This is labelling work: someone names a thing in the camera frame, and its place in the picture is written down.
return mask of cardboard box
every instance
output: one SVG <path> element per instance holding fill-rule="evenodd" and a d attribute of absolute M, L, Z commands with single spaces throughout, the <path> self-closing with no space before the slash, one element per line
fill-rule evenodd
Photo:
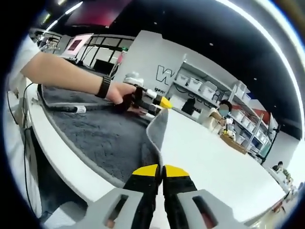
<path fill-rule="evenodd" d="M 232 147 L 233 149 L 236 149 L 238 152 L 242 154 L 246 154 L 247 150 L 245 147 L 241 146 L 240 144 L 236 143 L 232 138 L 230 138 L 228 135 L 222 134 L 220 138 L 227 143 L 228 146 Z"/>

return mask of person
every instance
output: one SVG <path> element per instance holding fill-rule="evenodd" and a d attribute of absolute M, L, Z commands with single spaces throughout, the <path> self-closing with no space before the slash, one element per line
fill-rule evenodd
<path fill-rule="evenodd" d="M 219 103 L 219 108 L 211 108 L 208 115 L 201 112 L 198 117 L 198 122 L 213 133 L 219 133 L 224 129 L 225 120 L 231 111 L 232 104 L 228 100 L 222 100 Z"/>
<path fill-rule="evenodd" d="M 277 165 L 273 166 L 272 169 L 277 173 L 280 171 L 283 171 L 283 162 L 279 161 L 279 163 L 277 163 Z"/>
<path fill-rule="evenodd" d="M 105 80 L 103 77 L 96 76 L 78 68 L 56 55 L 41 52 L 29 36 L 26 36 L 25 39 L 23 39 L 17 51 L 15 61 L 7 77 L 8 100 L 4 113 L 5 147 L 16 185 L 24 199 L 27 202 L 30 201 L 30 206 L 36 216 L 40 217 L 41 200 L 36 181 L 37 171 L 33 169 L 35 166 L 32 166 L 33 164 L 36 164 L 36 158 L 31 157 L 31 166 L 29 164 L 29 159 L 25 159 L 20 129 L 15 122 L 15 118 L 11 115 L 13 106 L 11 107 L 12 104 L 9 104 L 12 101 L 14 101 L 15 104 L 18 104 L 18 99 L 15 94 L 19 97 L 23 96 L 23 92 L 18 91 L 17 89 L 21 88 L 25 77 L 30 79 L 33 83 L 93 95 L 101 95 L 102 85 L 105 86 L 106 83 L 103 84 Z M 108 81 L 106 88 L 108 88 L 108 90 L 103 91 L 102 93 L 106 99 L 114 104 L 121 104 L 125 95 L 132 94 L 136 90 L 132 85 L 114 81 Z M 133 107 L 129 108 L 128 111 L 142 114 L 142 111 L 139 112 L 139 109 Z"/>
<path fill-rule="evenodd" d="M 187 113 L 188 115 L 192 115 L 194 112 L 195 103 L 196 103 L 195 98 L 189 98 L 183 105 L 181 111 Z"/>

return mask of watch strap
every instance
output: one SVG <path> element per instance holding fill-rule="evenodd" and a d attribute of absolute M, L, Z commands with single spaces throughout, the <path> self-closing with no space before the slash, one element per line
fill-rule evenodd
<path fill-rule="evenodd" d="M 110 87 L 111 79 L 108 76 L 103 77 L 103 82 L 101 83 L 99 92 L 96 94 L 97 97 L 100 97 L 102 99 L 106 98 L 106 95 L 108 93 L 109 87 Z"/>

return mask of ceiling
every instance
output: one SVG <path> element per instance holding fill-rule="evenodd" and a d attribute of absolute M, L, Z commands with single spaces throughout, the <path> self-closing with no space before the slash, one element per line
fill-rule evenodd
<path fill-rule="evenodd" d="M 55 1 L 47 6 L 52 15 L 49 24 L 79 2 L 67 0 L 59 7 Z M 287 35 L 255 1 L 230 2 L 252 15 L 277 41 L 293 69 L 305 102 L 304 69 Z M 282 131 L 301 138 L 298 99 L 279 55 L 252 24 L 216 0 L 134 0 L 110 28 L 66 27 L 67 19 L 68 16 L 63 17 L 52 31 L 70 36 L 87 32 L 137 36 L 140 30 L 148 30 L 199 52 L 243 81 L 283 125 Z"/>

